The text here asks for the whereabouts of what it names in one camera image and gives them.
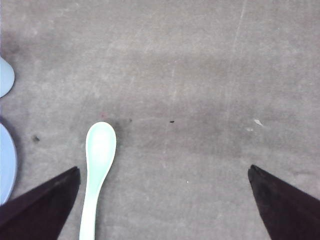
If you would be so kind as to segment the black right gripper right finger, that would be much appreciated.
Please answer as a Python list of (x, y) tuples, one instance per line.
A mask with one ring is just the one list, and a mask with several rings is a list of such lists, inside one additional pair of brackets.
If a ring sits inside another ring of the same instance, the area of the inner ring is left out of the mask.
[(247, 172), (259, 215), (272, 240), (318, 240), (320, 200), (264, 169)]

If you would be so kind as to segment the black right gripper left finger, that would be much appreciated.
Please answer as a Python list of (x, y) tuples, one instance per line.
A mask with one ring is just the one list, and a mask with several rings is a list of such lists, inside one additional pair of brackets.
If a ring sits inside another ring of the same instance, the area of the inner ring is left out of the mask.
[(81, 183), (76, 166), (0, 207), (2, 240), (56, 240), (74, 206)]

